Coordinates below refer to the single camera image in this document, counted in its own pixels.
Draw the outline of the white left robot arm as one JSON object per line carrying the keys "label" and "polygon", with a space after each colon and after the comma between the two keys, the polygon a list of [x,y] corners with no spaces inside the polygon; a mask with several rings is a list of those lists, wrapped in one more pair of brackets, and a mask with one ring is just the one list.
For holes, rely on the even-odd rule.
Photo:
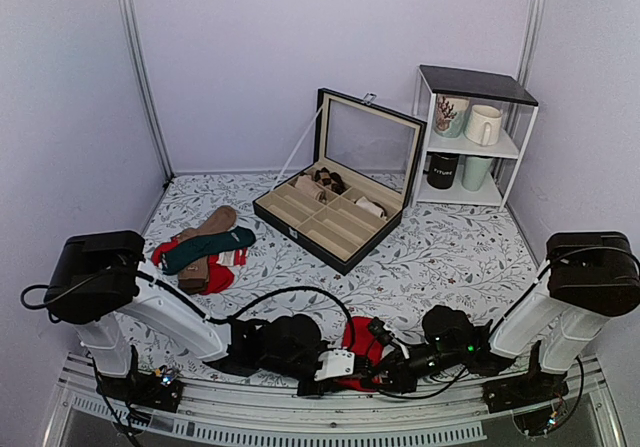
{"label": "white left robot arm", "polygon": [[328,344],[303,314],[273,321],[213,319],[161,278],[130,230],[69,238],[47,287],[49,313],[74,326],[92,355],[100,391],[118,400],[148,400],[162,379],[138,369],[138,353],[115,318],[137,319],[185,348],[204,365],[247,377],[259,370],[307,380]]}

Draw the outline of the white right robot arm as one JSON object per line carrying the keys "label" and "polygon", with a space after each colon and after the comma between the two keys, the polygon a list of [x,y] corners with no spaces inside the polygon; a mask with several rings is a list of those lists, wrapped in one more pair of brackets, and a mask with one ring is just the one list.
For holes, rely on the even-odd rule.
{"label": "white right robot arm", "polygon": [[419,378],[462,365],[486,377],[493,411],[551,400],[567,393],[569,367],[602,327],[638,305],[639,260],[626,235],[556,233],[531,285],[497,322],[474,325],[436,305],[422,318],[424,343],[394,347],[370,377],[378,393],[398,398]]}

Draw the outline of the red and beige sock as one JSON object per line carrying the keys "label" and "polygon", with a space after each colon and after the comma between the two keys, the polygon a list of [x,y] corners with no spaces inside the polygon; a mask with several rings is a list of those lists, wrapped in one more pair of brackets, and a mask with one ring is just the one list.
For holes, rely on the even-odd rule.
{"label": "red and beige sock", "polygon": [[346,324],[341,346],[355,354],[355,373],[331,380],[333,386],[329,393],[348,390],[366,393],[376,391],[374,379],[371,379],[369,374],[371,369],[381,361],[384,348],[375,341],[367,329],[372,318],[356,316],[352,318],[351,323]]}

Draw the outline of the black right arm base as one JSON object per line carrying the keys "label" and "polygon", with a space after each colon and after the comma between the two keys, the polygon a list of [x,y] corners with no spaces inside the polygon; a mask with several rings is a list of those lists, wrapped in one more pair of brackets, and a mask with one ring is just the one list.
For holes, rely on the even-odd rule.
{"label": "black right arm base", "polygon": [[575,360],[580,371],[579,391],[575,403],[568,407],[565,395],[569,393],[567,374],[549,374],[542,371],[539,362],[541,342],[537,341],[530,351],[528,371],[503,380],[492,380],[482,384],[482,399],[490,413],[503,412],[541,402],[549,402],[547,417],[533,412],[517,414],[514,425],[526,438],[547,437],[558,431],[576,413],[585,386],[584,364],[580,357]]}

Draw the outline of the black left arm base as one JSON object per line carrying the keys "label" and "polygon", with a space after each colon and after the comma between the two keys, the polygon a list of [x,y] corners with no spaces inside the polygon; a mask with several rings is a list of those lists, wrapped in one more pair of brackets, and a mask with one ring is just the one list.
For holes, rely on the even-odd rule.
{"label": "black left arm base", "polygon": [[138,369],[138,352],[130,347],[129,370],[124,377],[106,375],[95,366],[97,392],[107,398],[123,401],[128,407],[141,406],[176,413],[184,384],[175,368],[162,365],[153,372]]}

